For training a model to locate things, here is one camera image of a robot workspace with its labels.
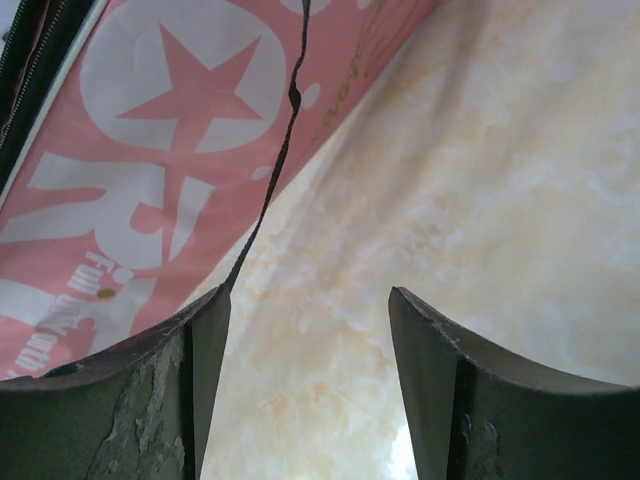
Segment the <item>star logo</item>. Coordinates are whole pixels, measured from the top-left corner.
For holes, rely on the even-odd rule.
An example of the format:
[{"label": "star logo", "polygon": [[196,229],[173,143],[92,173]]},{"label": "star logo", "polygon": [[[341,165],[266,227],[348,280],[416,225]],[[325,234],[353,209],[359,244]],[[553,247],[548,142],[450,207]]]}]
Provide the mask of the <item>star logo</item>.
[{"label": "star logo", "polygon": [[171,150],[191,152],[197,148],[213,118],[261,118],[235,93],[259,39],[229,61],[208,69],[163,25],[160,30],[172,88],[119,118],[176,119]]},{"label": "star logo", "polygon": [[80,71],[85,108],[106,136],[184,154],[260,138],[286,81],[277,35],[228,0],[129,0],[100,23]]}]

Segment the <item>cream wall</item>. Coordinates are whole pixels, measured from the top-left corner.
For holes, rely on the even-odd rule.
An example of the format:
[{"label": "cream wall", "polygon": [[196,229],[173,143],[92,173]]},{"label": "cream wall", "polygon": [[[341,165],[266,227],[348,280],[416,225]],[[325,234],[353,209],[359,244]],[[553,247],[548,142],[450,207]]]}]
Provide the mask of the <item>cream wall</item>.
[{"label": "cream wall", "polygon": [[539,362],[640,383],[638,52],[637,1],[444,0],[270,210],[203,478],[415,478],[394,285]]}]

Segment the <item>pink banner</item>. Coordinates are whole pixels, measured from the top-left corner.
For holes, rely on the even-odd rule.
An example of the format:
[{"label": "pink banner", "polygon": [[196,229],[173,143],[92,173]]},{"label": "pink banner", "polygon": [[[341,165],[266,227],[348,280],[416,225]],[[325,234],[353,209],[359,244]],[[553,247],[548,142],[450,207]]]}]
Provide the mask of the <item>pink banner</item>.
[{"label": "pink banner", "polygon": [[[312,0],[285,185],[434,0]],[[262,204],[299,0],[113,0],[0,210],[0,379],[175,313]]]}]

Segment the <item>black cord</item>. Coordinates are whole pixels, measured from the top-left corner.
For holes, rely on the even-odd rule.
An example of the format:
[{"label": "black cord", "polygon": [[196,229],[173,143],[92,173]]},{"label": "black cord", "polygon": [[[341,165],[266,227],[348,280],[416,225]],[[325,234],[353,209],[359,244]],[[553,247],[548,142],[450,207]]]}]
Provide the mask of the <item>black cord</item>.
[{"label": "black cord", "polygon": [[278,178],[280,177],[280,173],[282,172],[282,167],[284,166],[284,162],[287,158],[287,153],[289,152],[291,133],[293,131],[293,126],[295,124],[296,118],[298,117],[298,113],[300,112],[300,104],[302,102],[302,95],[300,94],[300,90],[298,90],[298,86],[296,85],[296,79],[298,77],[298,70],[300,70],[302,62],[304,61],[304,56],[307,53],[307,35],[309,28],[310,4],[311,0],[302,0],[302,46],[300,49],[300,56],[298,57],[298,60],[296,61],[296,64],[293,67],[293,71],[291,73],[291,82],[289,83],[289,102],[291,103],[292,107],[289,126],[287,127],[287,133],[285,134],[282,147],[280,147],[278,159],[276,160],[276,164],[273,167],[273,172],[271,173],[269,187],[267,188],[267,194],[264,199],[264,204],[262,205],[262,211],[260,212],[260,216],[258,217],[258,223],[253,229],[253,232],[251,232],[247,243],[245,243],[244,247],[242,248],[242,252],[238,256],[236,263],[233,265],[229,276],[224,281],[224,285],[228,288],[229,292],[231,292],[231,290],[233,289],[233,286],[238,279],[238,275],[240,274],[242,264],[246,260],[247,255],[249,254],[249,250],[251,250],[251,246],[253,245],[253,242],[258,235],[258,231],[260,230],[260,226],[262,225],[262,221],[264,220],[267,209],[269,208],[269,204],[271,203],[271,198],[273,197],[273,193],[275,192],[276,186],[278,184]]}]

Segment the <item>black zipper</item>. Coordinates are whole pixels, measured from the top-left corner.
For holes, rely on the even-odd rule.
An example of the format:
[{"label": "black zipper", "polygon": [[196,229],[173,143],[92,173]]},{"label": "black zipper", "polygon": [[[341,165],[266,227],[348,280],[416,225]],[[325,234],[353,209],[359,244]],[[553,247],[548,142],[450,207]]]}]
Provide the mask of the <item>black zipper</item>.
[{"label": "black zipper", "polygon": [[[49,26],[41,35],[31,66],[28,67],[29,69],[24,76],[13,110],[0,137],[0,191],[6,187],[49,88],[87,14],[96,1],[61,0]],[[20,3],[20,7],[23,7],[22,15],[24,15],[24,9],[32,3],[31,0],[22,0]],[[11,30],[18,32],[20,28],[20,19],[16,17]],[[13,44],[18,42],[16,35],[12,37],[11,33],[9,34],[9,42],[12,45],[9,45],[8,42],[7,48],[13,48]],[[0,65],[0,73],[2,73],[2,68],[10,68],[10,65]]]},{"label": "black zipper", "polygon": [[11,113],[18,81],[37,40],[36,32],[46,6],[47,2],[43,0],[21,0],[4,39],[5,46],[0,56],[0,126]]}]

